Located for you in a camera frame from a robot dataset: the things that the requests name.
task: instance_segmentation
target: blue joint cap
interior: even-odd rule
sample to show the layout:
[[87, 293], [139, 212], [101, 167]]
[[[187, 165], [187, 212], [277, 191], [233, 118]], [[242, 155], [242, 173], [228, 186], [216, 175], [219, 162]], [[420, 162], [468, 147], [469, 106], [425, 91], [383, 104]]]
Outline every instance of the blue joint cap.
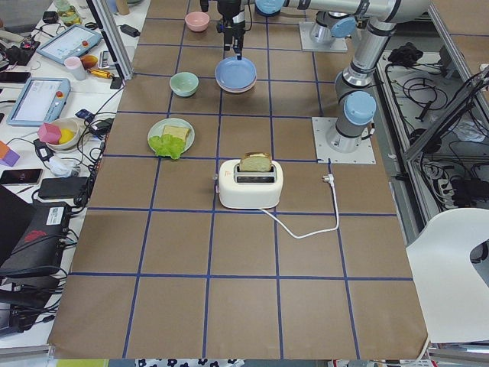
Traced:
[[367, 92], [353, 92], [346, 98], [343, 107], [346, 118], [357, 126], [366, 125], [375, 115], [377, 102]]
[[331, 29], [331, 35], [334, 38], [345, 38], [352, 34], [357, 27], [354, 17], [340, 19]]
[[263, 16], [271, 16], [280, 12], [284, 2], [284, 0], [255, 0], [254, 6]]

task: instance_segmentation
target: green lettuce leaf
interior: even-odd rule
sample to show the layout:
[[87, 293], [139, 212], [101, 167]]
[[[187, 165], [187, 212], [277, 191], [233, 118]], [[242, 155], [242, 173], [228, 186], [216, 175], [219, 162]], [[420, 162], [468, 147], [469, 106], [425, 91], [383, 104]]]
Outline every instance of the green lettuce leaf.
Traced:
[[179, 159], [185, 149], [185, 142], [171, 134], [152, 136], [148, 143], [155, 150], [156, 155], [171, 159]]

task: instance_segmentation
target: green bowl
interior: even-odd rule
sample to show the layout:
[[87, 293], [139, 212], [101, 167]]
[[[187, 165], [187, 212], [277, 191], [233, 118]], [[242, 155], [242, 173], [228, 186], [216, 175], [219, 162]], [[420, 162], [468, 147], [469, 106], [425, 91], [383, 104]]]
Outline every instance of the green bowl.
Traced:
[[170, 78], [170, 88], [180, 97], [190, 97], [199, 86], [197, 75], [186, 71], [173, 75]]

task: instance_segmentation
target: white label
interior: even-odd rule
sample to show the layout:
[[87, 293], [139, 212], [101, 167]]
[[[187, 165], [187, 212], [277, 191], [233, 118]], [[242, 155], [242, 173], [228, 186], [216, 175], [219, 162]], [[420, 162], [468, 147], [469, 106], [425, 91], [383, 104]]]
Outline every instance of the white label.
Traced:
[[56, 226], [61, 224], [61, 219], [63, 218], [63, 207], [55, 206], [54, 208], [49, 209], [49, 214], [47, 216], [46, 225], [47, 226]]

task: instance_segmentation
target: mounting plate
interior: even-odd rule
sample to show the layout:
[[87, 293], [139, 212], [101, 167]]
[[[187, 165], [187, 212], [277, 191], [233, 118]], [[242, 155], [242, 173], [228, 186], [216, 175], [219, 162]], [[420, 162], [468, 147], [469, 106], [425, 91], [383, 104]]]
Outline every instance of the mounting plate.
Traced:
[[309, 34], [314, 24], [313, 21], [299, 22], [300, 41], [303, 45], [303, 51], [334, 52], [343, 54], [348, 52], [348, 46], [346, 45], [344, 38], [336, 38], [333, 42], [328, 42], [327, 44], [319, 44], [313, 41]]
[[[326, 132], [336, 123], [336, 117], [313, 117], [314, 142], [318, 163], [375, 164], [374, 150], [370, 139], [362, 140], [358, 149], [352, 153], [340, 153], [326, 142]], [[362, 136], [368, 136], [365, 129]]]

